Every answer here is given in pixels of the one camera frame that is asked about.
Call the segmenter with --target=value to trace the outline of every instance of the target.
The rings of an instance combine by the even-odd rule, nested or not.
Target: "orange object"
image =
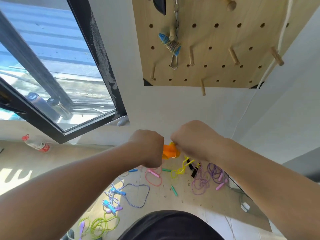
[[[180,156],[180,151],[176,148],[176,144],[170,142],[169,145],[163,145],[162,159],[176,158]]]

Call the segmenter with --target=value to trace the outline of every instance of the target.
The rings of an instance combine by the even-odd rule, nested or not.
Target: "pegboard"
[[[230,11],[225,0],[178,0],[181,50],[178,69],[173,70],[169,66],[172,54],[158,34],[169,36],[174,27],[175,1],[166,0],[164,16],[152,0],[132,0],[144,78],[154,86],[200,87],[201,81],[205,87],[257,85],[274,59],[270,48],[278,47],[288,0],[234,1],[237,6]],[[294,0],[280,57],[319,5],[320,0]],[[194,66],[190,65],[190,47]],[[239,65],[235,65],[230,48]]]

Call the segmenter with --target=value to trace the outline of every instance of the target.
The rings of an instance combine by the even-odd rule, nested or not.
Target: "forearm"
[[[320,186],[234,141],[226,141],[216,163],[240,184],[284,236],[320,236]]]
[[[141,165],[133,143],[44,173],[0,196],[0,239],[60,239],[120,174]]]

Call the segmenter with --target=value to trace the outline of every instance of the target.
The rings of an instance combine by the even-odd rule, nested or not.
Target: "open window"
[[[0,1],[0,112],[61,144],[126,109],[89,1],[42,1]]]

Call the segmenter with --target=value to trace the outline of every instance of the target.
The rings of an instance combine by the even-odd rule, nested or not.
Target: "bottle label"
[[[42,142],[35,149],[37,149],[39,152],[47,152],[50,149],[50,146]]]

